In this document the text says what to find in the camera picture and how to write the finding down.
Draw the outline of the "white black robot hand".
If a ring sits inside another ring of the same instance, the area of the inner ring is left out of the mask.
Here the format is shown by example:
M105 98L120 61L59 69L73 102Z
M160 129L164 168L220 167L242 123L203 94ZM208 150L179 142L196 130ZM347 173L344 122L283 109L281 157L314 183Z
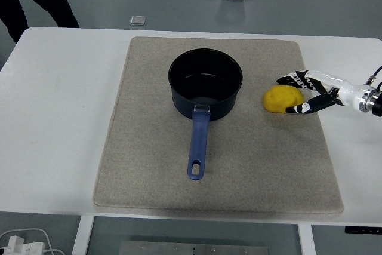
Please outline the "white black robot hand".
M362 87L334 75L317 70L291 72L276 80L279 85L316 91L317 96L285 109L288 113L311 114L333 105L359 108Z

